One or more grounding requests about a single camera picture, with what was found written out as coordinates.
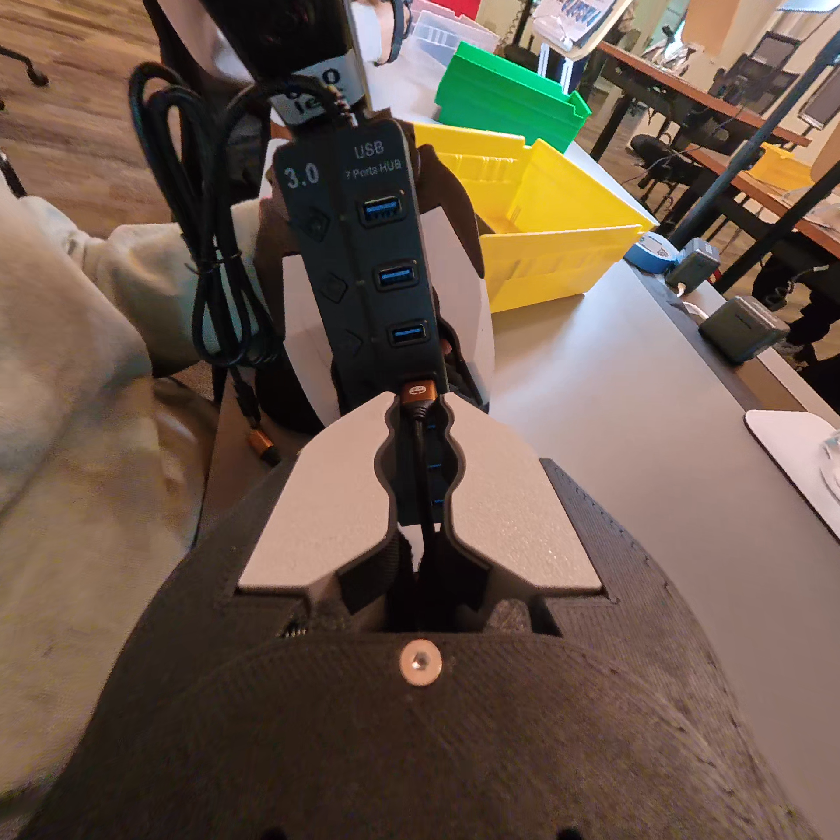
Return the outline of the clear plastic organiser box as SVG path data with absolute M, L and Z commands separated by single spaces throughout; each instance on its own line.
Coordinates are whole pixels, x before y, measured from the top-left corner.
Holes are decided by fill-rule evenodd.
M 433 2 L 412 2 L 411 16 L 399 60 L 429 77 L 440 79 L 444 75 L 462 43 L 493 54 L 501 42 L 490 29 Z

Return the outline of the small yellow bin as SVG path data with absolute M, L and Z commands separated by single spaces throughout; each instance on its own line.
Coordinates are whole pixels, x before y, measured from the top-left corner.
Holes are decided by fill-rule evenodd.
M 783 193 L 813 186 L 811 166 L 798 161 L 793 152 L 763 143 L 761 155 L 747 170 L 752 179 Z

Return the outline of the green plastic bin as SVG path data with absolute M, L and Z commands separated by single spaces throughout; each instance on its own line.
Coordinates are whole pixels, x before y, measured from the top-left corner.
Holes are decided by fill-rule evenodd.
M 552 79 L 461 41 L 434 97 L 445 125 L 543 140 L 566 152 L 592 110 Z

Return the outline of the wooden office desk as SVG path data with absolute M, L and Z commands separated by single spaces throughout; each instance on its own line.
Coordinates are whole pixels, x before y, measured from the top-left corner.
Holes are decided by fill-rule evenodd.
M 665 117 L 678 132 L 674 138 L 677 151 L 697 146 L 723 154 L 732 154 L 746 140 L 759 135 L 761 142 L 807 146 L 811 140 L 780 126 L 769 129 L 770 120 L 742 106 L 732 105 L 694 87 L 659 66 L 614 45 L 600 43 L 597 51 L 605 58 L 602 75 L 622 91 L 590 156 L 599 161 L 625 115 L 634 103 Z

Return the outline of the blue tape roll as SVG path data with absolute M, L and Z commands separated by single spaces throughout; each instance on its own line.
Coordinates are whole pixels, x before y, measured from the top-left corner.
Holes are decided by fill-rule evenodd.
M 625 253 L 624 260 L 630 266 L 648 274 L 667 274 L 680 260 L 680 249 L 666 237 L 655 232 L 646 232 Z

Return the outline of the large grey power adapter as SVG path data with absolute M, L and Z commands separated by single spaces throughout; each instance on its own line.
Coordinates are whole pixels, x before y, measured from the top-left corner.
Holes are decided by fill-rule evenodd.
M 754 360 L 784 340 L 789 325 L 752 296 L 737 296 L 699 325 L 700 336 L 733 366 Z

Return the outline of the black tripod stand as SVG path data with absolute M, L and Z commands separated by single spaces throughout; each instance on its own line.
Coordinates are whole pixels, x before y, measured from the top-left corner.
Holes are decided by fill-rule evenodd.
M 737 175 L 745 170 L 748 164 L 755 161 L 757 153 L 772 131 L 778 127 L 788 112 L 808 91 L 813 82 L 822 75 L 828 67 L 838 64 L 839 57 L 839 34 L 832 36 L 826 45 L 817 54 L 809 69 L 800 76 L 775 110 L 772 111 L 764 125 L 758 129 L 752 138 L 746 141 L 735 155 L 730 159 L 726 168 L 719 174 L 717 179 L 701 195 L 690 208 L 676 228 L 669 234 L 669 241 L 676 247 L 683 247 L 696 237 L 706 226 L 702 223 L 712 210 L 717 208 L 718 199 L 732 185 Z M 760 259 L 773 249 L 781 240 L 786 237 L 819 202 L 823 200 L 838 184 L 838 164 L 814 186 L 812 186 L 792 207 L 788 208 L 779 219 L 771 225 L 763 236 L 756 239 L 752 246 L 742 254 L 726 271 L 713 287 L 723 294 L 729 291 L 751 268 L 760 262 Z

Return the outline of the small grey power adapter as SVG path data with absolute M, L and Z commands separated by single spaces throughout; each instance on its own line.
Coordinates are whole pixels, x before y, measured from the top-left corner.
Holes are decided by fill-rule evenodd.
M 665 273 L 665 284 L 679 295 L 691 293 L 712 277 L 719 266 L 719 250 L 705 239 L 694 237 L 680 250 L 677 261 Z

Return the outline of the person's pale clothing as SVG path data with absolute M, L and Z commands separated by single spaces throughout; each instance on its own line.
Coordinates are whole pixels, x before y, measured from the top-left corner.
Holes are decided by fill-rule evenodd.
M 175 224 L 97 238 L 1 194 L 2 832 L 63 770 L 145 608 L 193 545 L 217 415 Z

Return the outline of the yellow plastic bin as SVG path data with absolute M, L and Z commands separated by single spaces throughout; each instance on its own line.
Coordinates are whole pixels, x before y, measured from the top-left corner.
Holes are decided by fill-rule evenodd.
M 545 140 L 422 122 L 414 130 L 469 196 L 492 312 L 586 293 L 656 227 Z

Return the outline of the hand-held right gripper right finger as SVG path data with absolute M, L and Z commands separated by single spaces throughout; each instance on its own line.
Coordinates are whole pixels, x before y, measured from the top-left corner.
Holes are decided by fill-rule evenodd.
M 478 568 L 482 596 L 595 595 L 603 584 L 536 451 L 510 426 L 443 396 L 456 474 L 449 540 Z

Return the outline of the wooden work table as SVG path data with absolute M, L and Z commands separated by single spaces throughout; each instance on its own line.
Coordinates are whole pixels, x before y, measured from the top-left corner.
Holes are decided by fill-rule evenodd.
M 705 149 L 687 150 L 684 155 L 715 175 L 723 173 L 726 165 L 730 162 L 727 156 Z M 790 209 L 782 199 L 781 192 L 753 178 L 746 171 L 741 171 L 736 174 L 731 181 L 731 186 L 736 188 L 738 193 L 744 194 L 748 199 L 756 202 L 777 218 L 780 218 Z M 803 216 L 795 223 L 794 229 L 802 233 L 831 256 L 839 259 L 838 231 L 831 227 L 815 224 L 806 216 Z

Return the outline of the black USB hub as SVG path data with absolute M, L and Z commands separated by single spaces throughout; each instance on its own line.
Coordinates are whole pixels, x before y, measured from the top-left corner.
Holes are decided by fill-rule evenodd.
M 392 118 L 280 146 L 273 170 L 332 353 L 342 413 L 449 392 L 410 147 Z

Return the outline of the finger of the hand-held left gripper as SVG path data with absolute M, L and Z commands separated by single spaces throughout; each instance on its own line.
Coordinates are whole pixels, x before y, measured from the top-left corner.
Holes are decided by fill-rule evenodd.
M 421 215 L 429 279 L 438 322 L 451 345 L 466 398 L 489 412 L 496 347 L 485 281 L 479 276 L 444 210 Z
M 302 257 L 285 256 L 282 277 L 287 357 L 318 420 L 328 426 L 340 418 L 333 352 Z

